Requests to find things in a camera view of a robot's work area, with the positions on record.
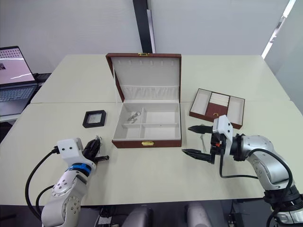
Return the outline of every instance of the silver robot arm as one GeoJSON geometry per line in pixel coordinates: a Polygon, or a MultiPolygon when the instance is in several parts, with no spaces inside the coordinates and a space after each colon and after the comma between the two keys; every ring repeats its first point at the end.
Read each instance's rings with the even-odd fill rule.
{"type": "Polygon", "coordinates": [[[96,157],[101,145],[99,136],[84,150],[79,138],[57,142],[68,169],[52,188],[50,200],[43,208],[41,220],[45,227],[77,226],[81,200],[87,193],[87,183],[96,170],[96,163],[109,159],[108,156],[96,157]]]}
{"type": "Polygon", "coordinates": [[[232,155],[235,161],[248,160],[265,190],[265,202],[269,203],[273,210],[278,210],[274,214],[274,218],[279,226],[302,225],[303,196],[296,189],[293,180],[289,189],[286,188],[289,182],[289,174],[277,158],[281,159],[287,168],[289,167],[283,158],[275,152],[270,140],[259,135],[245,136],[237,134],[233,137],[232,124],[226,115],[215,119],[212,127],[197,125],[190,127],[189,130],[201,134],[212,134],[211,154],[205,154],[194,149],[184,149],[182,150],[184,153],[212,164],[214,164],[215,155],[220,155],[222,159],[220,161],[220,174],[223,178],[235,177],[222,176],[221,164],[223,163],[223,157],[232,155]]]}

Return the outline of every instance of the open jewelry box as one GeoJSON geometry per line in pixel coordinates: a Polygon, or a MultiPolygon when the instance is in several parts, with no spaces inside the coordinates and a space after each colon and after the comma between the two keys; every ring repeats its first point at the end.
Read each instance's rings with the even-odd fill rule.
{"type": "Polygon", "coordinates": [[[117,148],[181,147],[181,54],[109,53],[122,99],[117,148]]]}
{"type": "Polygon", "coordinates": [[[244,104],[244,98],[199,88],[189,116],[213,122],[215,118],[227,115],[232,126],[240,129],[243,125],[244,104]]]}

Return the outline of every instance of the floor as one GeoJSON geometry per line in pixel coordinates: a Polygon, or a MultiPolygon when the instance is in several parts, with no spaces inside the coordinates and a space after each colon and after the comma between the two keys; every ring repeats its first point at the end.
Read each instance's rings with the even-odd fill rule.
{"type": "MultiPolygon", "coordinates": [[[[265,226],[270,207],[263,200],[244,201],[217,200],[200,201],[213,227],[228,227],[227,216],[233,205],[233,212],[241,213],[245,227],[265,226]]],[[[117,213],[129,214],[141,204],[117,205],[117,213]]],[[[188,202],[163,202],[146,204],[153,210],[153,227],[187,227],[185,207],[188,202]]],[[[100,207],[81,208],[78,227],[94,227],[100,207]]],[[[41,227],[41,223],[26,206],[0,206],[0,217],[16,214],[15,218],[3,220],[0,227],[41,227]]],[[[112,224],[123,224],[126,216],[115,216],[112,224]]]]}

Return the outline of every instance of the gold latch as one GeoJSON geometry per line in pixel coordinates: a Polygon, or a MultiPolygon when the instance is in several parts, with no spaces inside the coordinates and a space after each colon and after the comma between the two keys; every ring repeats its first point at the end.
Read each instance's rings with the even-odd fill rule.
{"type": "Polygon", "coordinates": [[[148,57],[150,55],[150,53],[138,53],[138,55],[139,56],[147,56],[148,57]]]}
{"type": "Polygon", "coordinates": [[[143,141],[142,145],[143,146],[153,146],[155,143],[153,141],[143,141]]]}

